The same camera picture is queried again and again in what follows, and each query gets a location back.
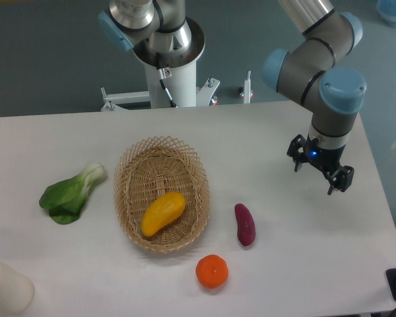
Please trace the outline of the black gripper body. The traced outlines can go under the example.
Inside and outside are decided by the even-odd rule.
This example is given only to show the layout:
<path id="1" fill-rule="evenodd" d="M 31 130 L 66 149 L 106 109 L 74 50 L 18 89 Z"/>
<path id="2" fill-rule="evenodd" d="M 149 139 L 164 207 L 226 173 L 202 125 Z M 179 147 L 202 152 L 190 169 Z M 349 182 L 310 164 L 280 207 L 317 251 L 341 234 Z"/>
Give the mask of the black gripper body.
<path id="1" fill-rule="evenodd" d="M 345 137 L 328 137 L 309 133 L 302 152 L 303 163 L 309 163 L 321 172 L 333 174 L 341 165 Z"/>

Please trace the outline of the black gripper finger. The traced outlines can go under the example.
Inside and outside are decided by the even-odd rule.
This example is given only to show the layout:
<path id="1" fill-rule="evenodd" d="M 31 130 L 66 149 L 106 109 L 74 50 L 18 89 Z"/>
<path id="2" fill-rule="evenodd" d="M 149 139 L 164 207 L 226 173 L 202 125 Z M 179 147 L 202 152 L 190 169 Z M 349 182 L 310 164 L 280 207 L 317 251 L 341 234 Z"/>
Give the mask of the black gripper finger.
<path id="1" fill-rule="evenodd" d="M 298 172 L 302 165 L 306 163 L 306 154 L 304 152 L 306 139 L 302 135 L 297 135 L 289 144 L 286 154 L 294 163 L 294 171 Z"/>
<path id="2" fill-rule="evenodd" d="M 323 175 L 329 183 L 328 195 L 331 195 L 335 190 L 345 192 L 352 184 L 354 168 L 338 165 L 336 170 L 333 172 L 324 171 Z"/>

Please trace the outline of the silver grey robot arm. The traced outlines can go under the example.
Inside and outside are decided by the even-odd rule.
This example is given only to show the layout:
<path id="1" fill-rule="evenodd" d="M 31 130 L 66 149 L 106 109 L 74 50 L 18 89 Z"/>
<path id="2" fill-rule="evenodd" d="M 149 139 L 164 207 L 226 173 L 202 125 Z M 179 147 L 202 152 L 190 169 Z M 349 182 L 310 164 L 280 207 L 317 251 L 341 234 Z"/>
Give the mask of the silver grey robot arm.
<path id="1" fill-rule="evenodd" d="M 345 192 L 354 169 L 340 163 L 363 103 L 366 80 L 359 71 L 338 63 L 362 39 L 359 19 L 338 13 L 330 1 L 281 1 L 305 38 L 294 51 L 273 51 L 262 68 L 263 82 L 312 113 L 306 136 L 297 135 L 287 155 L 299 171 L 303 164 L 319 170 L 328 193 Z"/>

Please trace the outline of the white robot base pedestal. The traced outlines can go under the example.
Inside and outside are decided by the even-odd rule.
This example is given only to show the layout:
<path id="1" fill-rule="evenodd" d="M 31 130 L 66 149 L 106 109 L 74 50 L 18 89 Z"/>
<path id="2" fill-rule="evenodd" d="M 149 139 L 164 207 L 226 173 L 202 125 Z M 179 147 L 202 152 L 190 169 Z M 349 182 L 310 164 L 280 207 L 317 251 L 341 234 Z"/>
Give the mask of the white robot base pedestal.
<path id="1" fill-rule="evenodd" d="M 132 50 L 143 64 L 152 108 L 196 106 L 205 37 L 187 17 L 185 1 L 110 1 L 98 24 L 115 47 Z"/>

